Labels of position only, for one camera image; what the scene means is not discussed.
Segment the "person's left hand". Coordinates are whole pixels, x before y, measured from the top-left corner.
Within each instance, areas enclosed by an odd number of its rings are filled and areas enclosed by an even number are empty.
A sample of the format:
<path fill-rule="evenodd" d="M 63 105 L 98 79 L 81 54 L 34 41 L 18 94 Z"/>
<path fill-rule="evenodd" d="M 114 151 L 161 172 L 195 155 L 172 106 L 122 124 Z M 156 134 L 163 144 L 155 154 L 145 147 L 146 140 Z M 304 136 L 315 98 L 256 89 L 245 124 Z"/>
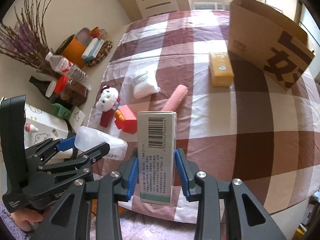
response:
<path fill-rule="evenodd" d="M 11 217 L 21 230 L 29 232 L 33 230 L 34 223 L 42 222 L 44 216 L 46 216 L 50 210 L 51 207 L 44 210 L 43 213 L 38 213 L 35 210 L 24 207 L 13 212 Z"/>

